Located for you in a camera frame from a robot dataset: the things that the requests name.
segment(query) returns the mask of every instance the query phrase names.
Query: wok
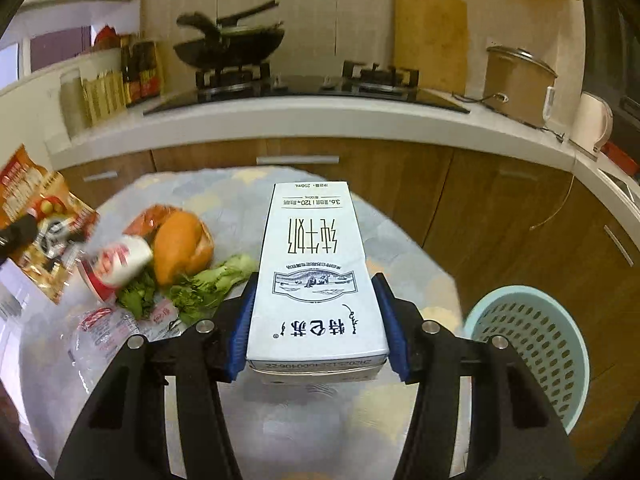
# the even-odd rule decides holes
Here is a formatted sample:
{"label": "wok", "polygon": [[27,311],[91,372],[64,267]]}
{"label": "wok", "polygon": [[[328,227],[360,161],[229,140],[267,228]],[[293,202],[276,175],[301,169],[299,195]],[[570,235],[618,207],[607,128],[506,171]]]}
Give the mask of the wok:
{"label": "wok", "polygon": [[204,34],[199,40],[174,45],[180,60],[198,70],[220,70],[226,66],[259,64],[277,49],[284,37],[282,22],[268,26],[238,26],[238,20],[277,7],[271,0],[258,7],[219,18],[213,23],[200,12],[182,14],[181,27],[193,27]]}

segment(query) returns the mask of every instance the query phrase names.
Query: wooden cabinet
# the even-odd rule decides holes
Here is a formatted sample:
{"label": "wooden cabinet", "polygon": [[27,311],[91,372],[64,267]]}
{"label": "wooden cabinet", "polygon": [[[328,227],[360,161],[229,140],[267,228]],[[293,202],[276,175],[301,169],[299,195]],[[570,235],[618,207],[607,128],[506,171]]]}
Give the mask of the wooden cabinet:
{"label": "wooden cabinet", "polygon": [[509,273],[557,210],[571,175],[489,153],[456,150],[423,245],[455,280],[464,314]]}
{"label": "wooden cabinet", "polygon": [[266,164],[290,166],[351,191],[422,244],[447,175],[452,148],[377,139],[287,137],[190,144],[153,150],[158,171]]}
{"label": "wooden cabinet", "polygon": [[640,251],[576,180],[564,207],[540,229],[536,246],[524,252],[508,280],[556,298],[571,313],[587,345],[591,382],[571,439],[578,460],[590,468],[602,459],[640,400]]}
{"label": "wooden cabinet", "polygon": [[69,189],[96,208],[138,177],[156,170],[151,152],[129,153],[60,170]]}
{"label": "wooden cabinet", "polygon": [[506,285],[571,313],[591,369],[571,440],[585,470],[599,462],[640,400],[640,251],[613,215],[568,173],[456,150],[424,249],[455,278],[465,313]]}
{"label": "wooden cabinet", "polygon": [[217,140],[152,150],[158,171],[195,171],[204,168],[255,166],[259,139]]}
{"label": "wooden cabinet", "polygon": [[[396,222],[421,245],[436,211],[452,148],[377,139],[265,139],[265,153],[291,157],[288,166],[327,180],[345,180],[352,192]],[[296,164],[324,156],[330,164]],[[287,159],[272,158],[276,164]]]}

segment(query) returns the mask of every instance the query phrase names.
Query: metal screw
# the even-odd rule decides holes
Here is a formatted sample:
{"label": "metal screw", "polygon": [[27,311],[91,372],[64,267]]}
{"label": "metal screw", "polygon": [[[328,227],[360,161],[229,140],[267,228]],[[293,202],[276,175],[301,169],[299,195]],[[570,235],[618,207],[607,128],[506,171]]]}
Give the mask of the metal screw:
{"label": "metal screw", "polygon": [[129,339],[127,339],[127,346],[132,350],[137,350],[145,343],[145,338],[141,335],[132,335]]}
{"label": "metal screw", "polygon": [[427,334],[437,334],[440,331],[440,325],[429,319],[422,324],[422,330]]}
{"label": "metal screw", "polygon": [[203,319],[196,323],[196,332],[200,332],[201,334],[208,334],[211,332],[216,325],[210,319]]}
{"label": "metal screw", "polygon": [[499,348],[500,350],[504,350],[505,348],[507,348],[507,346],[509,346],[509,341],[507,341],[507,338],[505,338],[505,336],[497,335],[496,337],[491,339],[491,344],[496,348]]}

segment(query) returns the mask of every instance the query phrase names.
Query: soy sauce bottle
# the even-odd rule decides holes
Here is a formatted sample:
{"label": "soy sauce bottle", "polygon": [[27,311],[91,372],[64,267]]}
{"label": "soy sauce bottle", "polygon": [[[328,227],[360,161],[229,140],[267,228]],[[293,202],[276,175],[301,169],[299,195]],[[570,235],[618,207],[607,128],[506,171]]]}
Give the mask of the soy sauce bottle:
{"label": "soy sauce bottle", "polygon": [[129,108],[142,101],[142,94],[140,92],[140,73],[136,60],[131,56],[129,50],[128,36],[120,38],[120,56],[124,101]]}
{"label": "soy sauce bottle", "polygon": [[156,62],[156,46],[153,41],[140,41],[133,46],[133,57],[139,62],[140,95],[149,99],[160,95],[160,79]]}

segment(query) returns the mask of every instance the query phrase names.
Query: white countertop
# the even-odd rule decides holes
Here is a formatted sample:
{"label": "white countertop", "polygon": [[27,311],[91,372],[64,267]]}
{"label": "white countertop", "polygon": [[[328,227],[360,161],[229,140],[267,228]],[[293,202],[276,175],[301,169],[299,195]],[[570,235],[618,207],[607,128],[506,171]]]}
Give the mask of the white countertop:
{"label": "white countertop", "polygon": [[256,137],[362,137],[410,140],[511,156],[573,173],[615,216],[640,249],[640,212],[602,169],[640,186],[600,154],[597,161],[568,141],[478,104],[450,110],[363,98],[287,96],[201,104],[143,117],[160,99],[139,105],[51,153],[55,170],[124,153],[178,144]]}

